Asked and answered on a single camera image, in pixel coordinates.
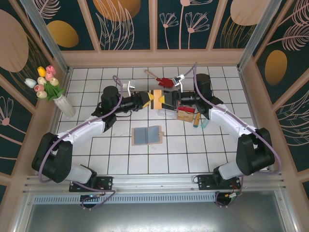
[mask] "vent grille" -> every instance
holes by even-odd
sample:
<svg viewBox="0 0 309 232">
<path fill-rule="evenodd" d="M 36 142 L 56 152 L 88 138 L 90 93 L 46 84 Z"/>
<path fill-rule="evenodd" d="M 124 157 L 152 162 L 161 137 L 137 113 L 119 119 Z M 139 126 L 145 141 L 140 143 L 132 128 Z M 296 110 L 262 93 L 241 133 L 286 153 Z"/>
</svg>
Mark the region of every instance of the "vent grille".
<svg viewBox="0 0 309 232">
<path fill-rule="evenodd" d="M 33 204 L 80 204 L 80 195 L 42 195 L 34 198 Z M 107 196 L 85 202 L 100 203 Z M 214 202 L 215 193 L 175 193 L 175 194 L 117 194 L 106 203 L 183 203 L 183 202 Z"/>
</svg>

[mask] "white tiled table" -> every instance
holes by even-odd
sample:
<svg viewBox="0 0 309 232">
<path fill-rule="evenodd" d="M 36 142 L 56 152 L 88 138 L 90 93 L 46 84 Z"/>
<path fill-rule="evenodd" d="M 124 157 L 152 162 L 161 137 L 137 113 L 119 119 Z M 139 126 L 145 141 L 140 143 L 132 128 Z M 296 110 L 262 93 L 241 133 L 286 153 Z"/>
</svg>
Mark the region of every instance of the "white tiled table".
<svg viewBox="0 0 309 232">
<path fill-rule="evenodd" d="M 174 77 L 186 73 L 190 67 L 74 69 L 67 97 L 77 113 L 73 118 L 61 116 L 58 132 L 68 130 L 90 116 L 103 89 L 115 86 L 113 75 L 118 75 L 124 83 L 136 79 L 136 91 L 162 89 L 153 78 L 148 79 L 145 69 L 159 77 Z M 197 73 L 209 74 L 214 95 L 253 125 L 236 67 L 198 67 Z M 183 85 L 184 90 L 193 90 L 192 73 Z M 192 123 L 166 119 L 146 107 L 129 117 L 118 118 L 107 132 L 75 146 L 73 162 L 89 166 L 98 174 L 174 174 L 212 172 L 215 167 L 234 160 L 237 142 L 213 122 L 205 129 L 200 124 L 194 128 Z M 155 125 L 160 125 L 164 132 L 162 144 L 131 145 L 132 128 Z"/>
</svg>

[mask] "tulip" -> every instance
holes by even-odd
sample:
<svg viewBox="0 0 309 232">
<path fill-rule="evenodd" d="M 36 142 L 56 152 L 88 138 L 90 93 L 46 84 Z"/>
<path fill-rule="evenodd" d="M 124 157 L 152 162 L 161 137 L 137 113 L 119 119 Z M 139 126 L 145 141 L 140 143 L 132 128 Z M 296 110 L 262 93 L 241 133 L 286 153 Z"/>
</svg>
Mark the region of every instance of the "tulip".
<svg viewBox="0 0 309 232">
<path fill-rule="evenodd" d="M 25 84 L 30 87 L 30 88 L 34 88 L 35 85 L 37 84 L 37 82 L 35 80 L 32 80 L 30 78 L 26 78 L 25 80 Z"/>
<path fill-rule="evenodd" d="M 39 83 L 39 85 L 44 85 L 45 83 L 47 83 L 47 81 L 45 80 L 45 78 L 44 77 L 39 77 L 38 78 L 38 83 Z"/>
<path fill-rule="evenodd" d="M 34 91 L 39 92 L 39 91 L 43 91 L 44 90 L 44 86 L 43 85 L 36 85 L 34 87 Z"/>
<path fill-rule="evenodd" d="M 47 97 L 47 93 L 44 90 L 38 91 L 37 92 L 37 97 L 38 98 L 46 98 Z"/>
<path fill-rule="evenodd" d="M 54 77 L 54 75 L 50 71 L 46 71 L 45 79 L 50 81 L 50 78 Z"/>
<path fill-rule="evenodd" d="M 42 66 L 40 66 L 40 67 L 38 67 L 38 73 L 39 73 L 39 76 L 45 77 L 46 71 Z"/>
<path fill-rule="evenodd" d="M 46 71 L 52 73 L 52 75 L 56 75 L 56 70 L 53 66 L 49 65 L 46 67 Z"/>
<path fill-rule="evenodd" d="M 56 78 L 54 78 L 54 77 L 50 78 L 49 82 L 50 82 L 53 86 L 59 85 L 59 81 L 58 81 Z"/>
</svg>

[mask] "white vase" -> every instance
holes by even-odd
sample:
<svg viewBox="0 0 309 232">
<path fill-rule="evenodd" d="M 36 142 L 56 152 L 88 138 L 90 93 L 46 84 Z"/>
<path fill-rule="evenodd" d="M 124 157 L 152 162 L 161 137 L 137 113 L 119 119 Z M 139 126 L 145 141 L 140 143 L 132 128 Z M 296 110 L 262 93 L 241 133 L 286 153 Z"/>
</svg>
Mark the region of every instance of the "white vase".
<svg viewBox="0 0 309 232">
<path fill-rule="evenodd" d="M 66 117 L 73 117 L 76 114 L 76 110 L 65 96 L 61 95 L 59 98 L 54 99 L 54 101 Z"/>
</svg>

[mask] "wooden handle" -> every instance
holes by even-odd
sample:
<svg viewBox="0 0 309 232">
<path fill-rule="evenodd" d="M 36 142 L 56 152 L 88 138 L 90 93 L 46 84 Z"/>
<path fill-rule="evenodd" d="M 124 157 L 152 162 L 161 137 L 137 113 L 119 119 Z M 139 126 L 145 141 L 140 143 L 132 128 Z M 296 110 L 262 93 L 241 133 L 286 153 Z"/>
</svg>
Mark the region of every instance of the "wooden handle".
<svg viewBox="0 0 309 232">
<path fill-rule="evenodd" d="M 193 127 L 198 127 L 198 123 L 199 123 L 199 119 L 201 117 L 201 114 L 198 113 L 197 116 L 195 117 L 194 123 L 193 123 Z"/>
<path fill-rule="evenodd" d="M 151 72 L 149 72 L 148 70 L 145 70 L 145 73 L 151 77 L 153 77 L 154 79 L 157 79 L 158 77 L 154 74 L 152 74 Z"/>
</svg>

